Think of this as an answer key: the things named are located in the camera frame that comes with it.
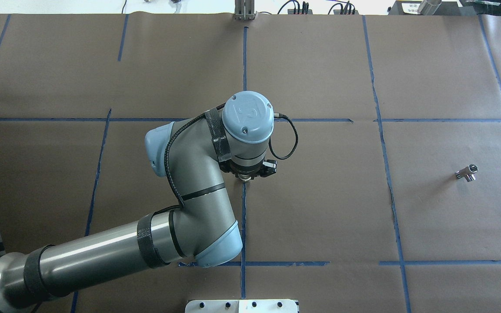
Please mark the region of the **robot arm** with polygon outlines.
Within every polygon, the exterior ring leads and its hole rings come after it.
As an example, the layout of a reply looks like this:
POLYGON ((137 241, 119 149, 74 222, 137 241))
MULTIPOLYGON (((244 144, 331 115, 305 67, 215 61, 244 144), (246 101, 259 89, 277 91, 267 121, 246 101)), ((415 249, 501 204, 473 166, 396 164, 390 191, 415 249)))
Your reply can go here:
POLYGON ((280 116, 267 97, 247 90, 149 130, 148 163, 165 180, 160 195, 172 199, 133 222, 121 213, 119 226, 30 253, 7 252, 0 233, 0 313, 34 313, 43 303, 187 257, 203 268, 237 257, 244 244, 224 174, 248 181, 276 172, 266 154, 280 116))

